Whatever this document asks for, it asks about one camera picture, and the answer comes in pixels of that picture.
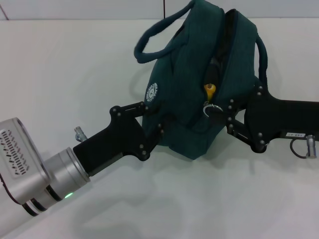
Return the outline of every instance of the metal pin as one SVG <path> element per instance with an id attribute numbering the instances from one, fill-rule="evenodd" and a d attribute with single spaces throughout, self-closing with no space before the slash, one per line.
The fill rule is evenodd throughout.
<path id="1" fill-rule="evenodd" d="M 83 130 L 81 129 L 80 126 L 76 127 L 74 129 L 75 131 L 75 139 L 78 141 L 78 142 L 84 142 L 86 141 L 88 138 L 87 136 L 84 134 Z"/>

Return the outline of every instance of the label sticker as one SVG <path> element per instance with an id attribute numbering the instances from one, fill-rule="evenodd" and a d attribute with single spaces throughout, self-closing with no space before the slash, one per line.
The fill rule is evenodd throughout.
<path id="1" fill-rule="evenodd" d="M 306 136 L 305 133 L 287 133 L 286 137 L 297 137 L 297 138 L 304 138 Z"/>

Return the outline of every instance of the white wall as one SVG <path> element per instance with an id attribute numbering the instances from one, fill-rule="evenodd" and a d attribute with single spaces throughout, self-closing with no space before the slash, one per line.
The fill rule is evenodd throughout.
<path id="1" fill-rule="evenodd" d="M 246 17 L 319 17 L 318 0 L 208 0 L 225 11 L 237 9 Z M 187 5 L 189 0 L 166 0 L 166 16 Z"/>
<path id="2" fill-rule="evenodd" d="M 162 0 L 0 0 L 15 19 L 160 19 Z"/>

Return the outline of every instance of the ventilation slot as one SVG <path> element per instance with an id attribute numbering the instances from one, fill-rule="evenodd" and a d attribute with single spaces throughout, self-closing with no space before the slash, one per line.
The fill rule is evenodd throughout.
<path id="1" fill-rule="evenodd" d="M 0 150 L 3 151 L 10 171 L 15 177 L 21 176 L 28 171 L 29 166 L 11 130 L 4 130 L 0 134 Z"/>

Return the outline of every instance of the metal connector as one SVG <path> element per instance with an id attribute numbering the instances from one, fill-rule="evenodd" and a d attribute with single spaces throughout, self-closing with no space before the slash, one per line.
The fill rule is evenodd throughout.
<path id="1" fill-rule="evenodd" d="M 84 134 L 80 126 L 76 127 L 74 131 L 75 131 L 75 139 L 78 142 L 84 142 L 88 139 L 88 137 Z"/>
<path id="2" fill-rule="evenodd" d="M 313 135 L 307 135 L 306 139 L 307 139 L 307 147 L 308 147 L 308 153 L 306 157 L 317 158 L 315 137 Z"/>

